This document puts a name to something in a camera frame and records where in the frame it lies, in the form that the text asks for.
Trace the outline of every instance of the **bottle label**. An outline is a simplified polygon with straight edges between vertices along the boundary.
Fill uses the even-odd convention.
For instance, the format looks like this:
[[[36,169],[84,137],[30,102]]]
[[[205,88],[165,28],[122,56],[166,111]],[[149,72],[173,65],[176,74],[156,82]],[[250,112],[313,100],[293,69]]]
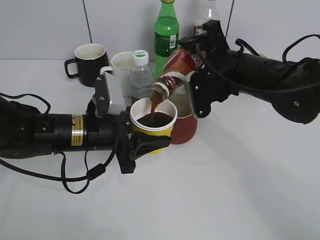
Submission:
[[[193,35],[194,36],[199,36],[199,35],[205,34],[205,33],[207,33],[207,31],[203,29],[202,25],[200,25],[200,26],[193,25]]]
[[[164,36],[155,32],[155,54],[161,57],[169,57],[178,47],[179,34]]]

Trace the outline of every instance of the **bottle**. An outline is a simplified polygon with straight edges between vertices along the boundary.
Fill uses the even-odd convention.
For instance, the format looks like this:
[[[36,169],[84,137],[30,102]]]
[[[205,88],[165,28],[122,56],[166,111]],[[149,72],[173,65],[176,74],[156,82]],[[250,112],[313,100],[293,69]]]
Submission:
[[[132,104],[137,100],[149,98],[155,77],[149,67],[149,54],[145,50],[133,53],[133,67],[129,77],[129,93]]]
[[[168,57],[178,47],[180,27],[174,7],[175,0],[161,0],[161,2],[161,9],[154,24],[156,78],[160,77]]]
[[[160,103],[184,84],[185,77],[196,71],[201,65],[202,61],[196,54],[183,47],[176,50],[166,63],[163,75],[152,85],[151,112],[154,113]]]
[[[201,0],[200,8],[197,14],[197,18],[193,23],[193,35],[198,36],[205,34],[203,24],[209,20],[220,21],[220,16],[216,7],[216,0]]]

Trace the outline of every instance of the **white bottle cap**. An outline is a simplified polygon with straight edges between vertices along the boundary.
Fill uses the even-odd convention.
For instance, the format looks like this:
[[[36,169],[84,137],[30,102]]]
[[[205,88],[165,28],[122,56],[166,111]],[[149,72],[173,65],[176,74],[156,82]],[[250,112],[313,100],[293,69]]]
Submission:
[[[145,50],[137,50],[133,53],[133,64],[136,66],[145,66],[149,63],[149,54]]]

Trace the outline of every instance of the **bottle neck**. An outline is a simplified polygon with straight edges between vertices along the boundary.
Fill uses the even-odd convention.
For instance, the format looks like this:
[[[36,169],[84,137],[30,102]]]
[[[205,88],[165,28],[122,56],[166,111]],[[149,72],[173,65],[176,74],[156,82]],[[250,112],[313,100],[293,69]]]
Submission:
[[[174,6],[173,2],[171,2],[171,3],[162,2],[158,18],[160,18],[160,17],[177,18],[175,6]]]
[[[206,0],[200,7],[200,16],[205,19],[220,20],[216,0]]]

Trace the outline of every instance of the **white wall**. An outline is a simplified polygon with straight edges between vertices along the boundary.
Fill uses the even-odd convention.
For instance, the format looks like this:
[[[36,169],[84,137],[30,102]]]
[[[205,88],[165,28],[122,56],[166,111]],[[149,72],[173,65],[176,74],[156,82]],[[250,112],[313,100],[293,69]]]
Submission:
[[[269,58],[282,59],[283,51],[299,38],[320,34],[319,0],[236,0],[229,30],[229,43],[242,38]],[[311,38],[289,53],[299,61],[320,58],[320,40]]]
[[[2,0],[0,34],[0,59],[64,60],[90,42],[82,0]]]
[[[175,11],[180,37],[190,36],[200,0],[177,0]],[[217,0],[223,29],[226,30],[232,0]],[[147,50],[154,59],[154,24],[160,0],[85,0],[92,40],[107,48],[111,58],[117,53]]]

